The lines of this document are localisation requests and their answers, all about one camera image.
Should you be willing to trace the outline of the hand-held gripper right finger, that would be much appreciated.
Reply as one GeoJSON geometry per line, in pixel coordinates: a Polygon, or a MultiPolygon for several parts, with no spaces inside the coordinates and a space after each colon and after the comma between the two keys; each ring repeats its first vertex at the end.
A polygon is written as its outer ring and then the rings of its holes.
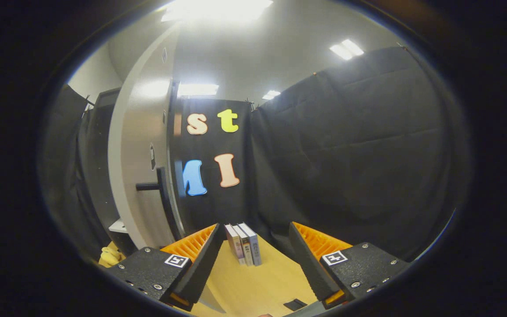
{"type": "Polygon", "coordinates": [[[410,265],[372,243],[351,245],[295,221],[288,238],[295,261],[326,310],[368,296],[410,265]]]}

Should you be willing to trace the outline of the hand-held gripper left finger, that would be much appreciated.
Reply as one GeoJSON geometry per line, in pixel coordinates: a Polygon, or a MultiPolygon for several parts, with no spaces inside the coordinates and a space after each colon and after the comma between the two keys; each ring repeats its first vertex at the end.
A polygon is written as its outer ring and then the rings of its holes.
{"type": "Polygon", "coordinates": [[[191,311],[223,242],[223,226],[213,224],[161,249],[143,247],[105,271],[155,301],[191,311]]]}

